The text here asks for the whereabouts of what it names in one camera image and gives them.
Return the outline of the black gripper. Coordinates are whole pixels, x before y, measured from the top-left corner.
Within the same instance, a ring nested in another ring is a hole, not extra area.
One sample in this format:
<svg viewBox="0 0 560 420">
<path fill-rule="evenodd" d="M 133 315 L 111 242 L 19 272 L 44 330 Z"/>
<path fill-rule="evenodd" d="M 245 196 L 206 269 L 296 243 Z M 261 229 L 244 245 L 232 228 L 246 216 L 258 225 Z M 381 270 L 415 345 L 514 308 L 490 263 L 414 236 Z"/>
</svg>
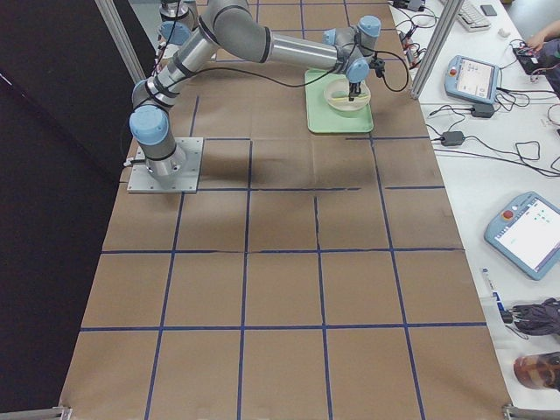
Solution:
<svg viewBox="0 0 560 420">
<path fill-rule="evenodd" d="M 353 102 L 361 97 L 361 84 L 359 82 L 349 83 L 348 100 Z"/>
</svg>

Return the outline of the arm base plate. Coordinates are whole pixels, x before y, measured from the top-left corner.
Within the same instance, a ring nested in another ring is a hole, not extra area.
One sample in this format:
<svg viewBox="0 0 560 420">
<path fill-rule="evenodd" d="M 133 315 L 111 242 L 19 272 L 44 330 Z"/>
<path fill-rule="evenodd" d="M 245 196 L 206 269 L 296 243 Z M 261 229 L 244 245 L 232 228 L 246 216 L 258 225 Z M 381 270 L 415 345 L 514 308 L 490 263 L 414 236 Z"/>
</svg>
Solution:
<svg viewBox="0 0 560 420">
<path fill-rule="evenodd" d="M 144 155 L 140 146 L 129 161 L 129 193 L 196 193 L 204 149 L 202 137 L 176 137 L 176 149 L 167 159 L 155 161 Z"/>
</svg>

